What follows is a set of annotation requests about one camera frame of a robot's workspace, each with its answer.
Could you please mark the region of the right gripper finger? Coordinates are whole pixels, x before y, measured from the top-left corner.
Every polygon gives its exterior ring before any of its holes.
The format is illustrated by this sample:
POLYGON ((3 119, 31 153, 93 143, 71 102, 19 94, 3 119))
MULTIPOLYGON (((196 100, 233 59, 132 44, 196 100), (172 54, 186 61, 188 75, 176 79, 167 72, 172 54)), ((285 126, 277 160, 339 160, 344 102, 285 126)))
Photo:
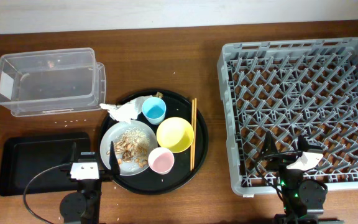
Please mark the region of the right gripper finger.
POLYGON ((321 146, 310 144, 303 136, 298 137, 297 149, 301 152, 322 153, 321 146))
POLYGON ((277 152, 278 152, 278 150, 275 145, 275 141, 273 139, 272 133, 270 131, 268 131, 268 132, 266 132, 266 135, 264 138, 264 144, 260 151, 260 157, 275 154, 277 152))

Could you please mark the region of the grey plate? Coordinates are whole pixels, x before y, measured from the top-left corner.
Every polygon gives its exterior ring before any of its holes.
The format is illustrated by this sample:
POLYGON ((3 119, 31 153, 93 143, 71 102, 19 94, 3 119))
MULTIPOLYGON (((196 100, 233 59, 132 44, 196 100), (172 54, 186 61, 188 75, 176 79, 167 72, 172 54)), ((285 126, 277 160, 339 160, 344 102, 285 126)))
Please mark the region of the grey plate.
POLYGON ((148 156, 157 146, 154 131, 147 124, 133 120, 111 126, 101 140, 99 153, 107 169, 111 168, 111 156, 115 156, 120 174, 131 176, 149 168, 148 156))

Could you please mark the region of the pink cup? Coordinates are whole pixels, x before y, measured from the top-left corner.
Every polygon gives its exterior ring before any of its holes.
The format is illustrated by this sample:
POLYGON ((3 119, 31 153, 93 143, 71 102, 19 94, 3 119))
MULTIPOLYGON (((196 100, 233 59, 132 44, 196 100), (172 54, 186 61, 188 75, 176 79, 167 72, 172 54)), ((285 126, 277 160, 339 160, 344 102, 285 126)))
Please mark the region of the pink cup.
POLYGON ((158 147, 151 151, 148 156, 149 167, 160 175, 168 174, 175 162, 175 158, 171 150, 158 147))

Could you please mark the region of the white napkin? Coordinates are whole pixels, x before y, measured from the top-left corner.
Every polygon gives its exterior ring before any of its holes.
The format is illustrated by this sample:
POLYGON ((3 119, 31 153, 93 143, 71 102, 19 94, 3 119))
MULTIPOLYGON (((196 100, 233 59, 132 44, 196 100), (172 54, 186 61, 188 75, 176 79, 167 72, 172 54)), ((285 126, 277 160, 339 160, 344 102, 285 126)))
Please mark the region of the white napkin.
POLYGON ((113 120, 130 124, 132 120, 137 119, 138 115, 142 112, 143 103, 149 98, 152 98, 152 95, 137 97, 123 105, 101 103, 100 107, 106 110, 113 120))

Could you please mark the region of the yellow bowl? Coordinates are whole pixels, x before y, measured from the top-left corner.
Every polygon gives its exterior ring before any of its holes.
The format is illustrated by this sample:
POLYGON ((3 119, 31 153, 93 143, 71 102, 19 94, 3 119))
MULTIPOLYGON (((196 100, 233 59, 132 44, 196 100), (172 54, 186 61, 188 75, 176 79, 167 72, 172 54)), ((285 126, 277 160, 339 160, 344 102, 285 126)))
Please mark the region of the yellow bowl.
POLYGON ((180 153, 191 146, 191 124, 179 117, 171 117, 159 124, 156 132, 159 146, 180 153))

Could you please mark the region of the blue cup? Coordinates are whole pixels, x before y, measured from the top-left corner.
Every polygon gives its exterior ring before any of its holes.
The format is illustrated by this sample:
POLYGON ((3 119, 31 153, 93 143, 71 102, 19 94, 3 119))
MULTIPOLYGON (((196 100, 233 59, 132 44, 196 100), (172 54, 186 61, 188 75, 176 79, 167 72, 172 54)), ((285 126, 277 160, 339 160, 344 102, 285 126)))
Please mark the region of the blue cup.
POLYGON ((158 97, 147 98, 142 104, 142 113, 150 124, 158 125, 165 119, 167 106, 158 97))

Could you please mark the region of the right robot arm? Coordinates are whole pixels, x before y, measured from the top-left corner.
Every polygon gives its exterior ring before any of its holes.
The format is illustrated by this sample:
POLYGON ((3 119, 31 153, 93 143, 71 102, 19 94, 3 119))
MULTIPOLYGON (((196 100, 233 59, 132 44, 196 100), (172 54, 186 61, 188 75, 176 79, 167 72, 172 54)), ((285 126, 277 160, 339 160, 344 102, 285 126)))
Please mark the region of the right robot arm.
POLYGON ((255 161, 258 165, 265 161, 265 169, 276 172, 276 183, 270 183, 264 176, 262 180, 273 187, 283 202, 284 214, 276 214, 274 223, 319 223, 319 216, 324 213, 323 204, 326 200, 328 186, 318 180, 304 178, 304 173, 315 168, 323 158, 321 146, 309 143, 299 136, 296 149, 279 152, 272 133, 269 131, 264 138, 261 152, 255 161))

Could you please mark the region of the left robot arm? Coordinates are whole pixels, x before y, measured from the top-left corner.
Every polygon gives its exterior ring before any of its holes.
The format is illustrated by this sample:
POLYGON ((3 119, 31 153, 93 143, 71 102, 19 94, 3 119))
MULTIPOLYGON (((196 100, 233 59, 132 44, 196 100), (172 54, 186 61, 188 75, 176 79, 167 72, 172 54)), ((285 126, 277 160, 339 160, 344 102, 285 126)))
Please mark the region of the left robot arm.
POLYGON ((110 146, 110 168, 101 170, 94 152, 81 152, 74 143, 71 147, 70 163, 63 171, 68 172, 70 181, 77 183, 76 192, 66 195, 60 203, 60 214, 65 223, 99 222, 101 187, 103 182, 110 182, 121 173, 114 145, 110 146))

